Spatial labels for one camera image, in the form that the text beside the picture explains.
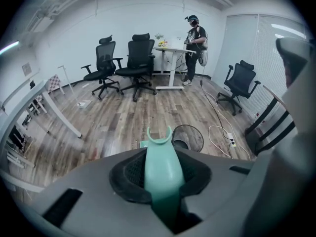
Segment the ceiling light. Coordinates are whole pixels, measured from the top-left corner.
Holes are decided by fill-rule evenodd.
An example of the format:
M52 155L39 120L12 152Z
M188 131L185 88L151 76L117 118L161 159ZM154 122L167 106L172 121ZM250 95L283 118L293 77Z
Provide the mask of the ceiling light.
M277 24L271 24L271 26L272 26L273 28L285 30L285 31L290 32L290 33L293 33L293 34L295 34L295 35L297 35L297 36L299 36L299 37L302 37L303 39L306 39L305 34L299 32L299 31L297 31L297 30L294 30L294 29L292 29L292 28L289 28L289 27L286 27L286 26L277 25Z
M4 52L6 52L7 50L9 50L10 48L16 46L18 43L19 43L19 42L17 41L17 42L15 42L15 43L10 44L9 46L6 46L4 49L1 49L1 50L0 50L0 55L2 55Z

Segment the window blind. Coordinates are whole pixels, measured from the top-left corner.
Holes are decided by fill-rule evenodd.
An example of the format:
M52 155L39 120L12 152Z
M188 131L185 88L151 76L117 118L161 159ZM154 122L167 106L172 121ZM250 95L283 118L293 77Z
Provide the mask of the window blind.
M249 99L239 98L240 102L254 116L260 115L273 99L273 96L262 87L263 85L280 97L287 90L283 60L277 51L276 40L283 37L305 40L304 32L304 26L295 21L259 15L255 49L250 63L254 65L254 71L257 74L253 81L259 80L261 85L256 88ZM249 91L253 86L254 82L251 83ZM278 105L270 112L269 116L273 115L277 107Z

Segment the office chair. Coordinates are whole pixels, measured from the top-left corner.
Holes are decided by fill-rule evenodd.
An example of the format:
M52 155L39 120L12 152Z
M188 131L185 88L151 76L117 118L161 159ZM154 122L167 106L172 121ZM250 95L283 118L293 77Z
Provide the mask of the office chair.
M233 107L233 116L236 115L236 109L235 105L239 107L239 112L242 112L242 108L240 105L234 100L235 97L237 97L238 101L239 98L238 96L246 97L249 98L255 88L257 87L258 84L261 84L258 80L255 81L255 85L251 92L249 93L249 86L256 76L256 72L253 71L254 66L246 63L245 61L241 60L240 64L236 63L235 64L235 71L233 76L228 80L228 77L231 73L231 70L233 70L233 66L229 65L229 71L226 76L224 84L230 88L230 91L232 93L231 96L225 95L223 93L218 93L217 97L223 96L224 98L220 98L216 101L216 103L219 103L221 101L228 101Z
M115 41L112 41L112 35L103 38L99 40L99 46L95 48L96 54L97 54L97 70L95 72L91 72L89 66L86 65L81 67L86 68L89 72L88 75L86 75L83 79L86 81L94 81L94 80L99 80L99 84L102 84L100 87L96 88L95 90L92 91L92 95L94 95L94 92L101 89L98 95L98 99L101 99L101 94L106 88L113 88L116 89L117 92L119 92L119 88L112 86L112 84L117 83L119 86L118 81L113 81L109 79L109 76L112 76L114 74L114 71L116 69L116 66L114 65L113 61L114 60L119 60L122 58L113 58L113 52L115 48Z
M133 84L121 89L122 91L127 89L134 89L133 101L137 102L136 92L139 88L144 88L153 91L153 95L156 95L156 91L146 86L152 86L150 81L147 81L143 76L150 76L154 70L154 58L152 50L155 44L153 39L150 39L149 34L133 35L133 41L128 43L128 61L127 68L121 68L120 61L118 60L119 69L115 71L116 75L122 77L133 78Z

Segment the white wall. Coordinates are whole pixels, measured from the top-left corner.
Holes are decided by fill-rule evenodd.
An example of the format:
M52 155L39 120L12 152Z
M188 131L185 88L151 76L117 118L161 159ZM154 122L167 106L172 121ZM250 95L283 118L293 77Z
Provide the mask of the white wall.
M32 73L25 76L22 66L30 63ZM7 97L22 83L31 78L35 83L42 80L39 73L39 65L33 50L29 48L11 49L0 56L0 101L4 102ZM30 91L29 83L24 85L5 105L5 112L11 113L12 109Z
M114 57L127 63L127 43L133 34L157 33L170 41L179 34L186 37L191 28L184 20L195 14L209 35L208 64L205 74L215 69L224 34L224 21L213 0L82 0L57 17L43 37L35 44L35 53L45 79L57 74L65 84L65 76L58 66L64 65L71 82L82 80L87 74L80 67L92 64L95 71L95 47L100 38L113 35L116 41ZM161 52L156 55L155 70L160 69ZM197 65L196 73L203 67Z
M236 3L233 7L223 10L226 16L238 14L268 14L280 16L304 23L304 19L295 6L288 0L249 0Z

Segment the mesh chair back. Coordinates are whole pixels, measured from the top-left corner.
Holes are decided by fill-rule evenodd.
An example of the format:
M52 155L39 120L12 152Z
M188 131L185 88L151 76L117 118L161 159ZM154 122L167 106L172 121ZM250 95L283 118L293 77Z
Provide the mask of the mesh chair back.
M130 41L128 43L127 66L129 68L134 68L141 64L150 64L151 59L148 55L151 55L154 44L155 41L153 39Z
M248 69L247 67L242 66L239 63L236 63L234 74L229 79L229 81L231 81L239 89L248 92L249 86L252 80L255 78L255 76L256 72Z
M113 58L114 48L115 41L104 43L95 48L97 54L97 70L114 73L116 69L114 62L104 62L105 60Z

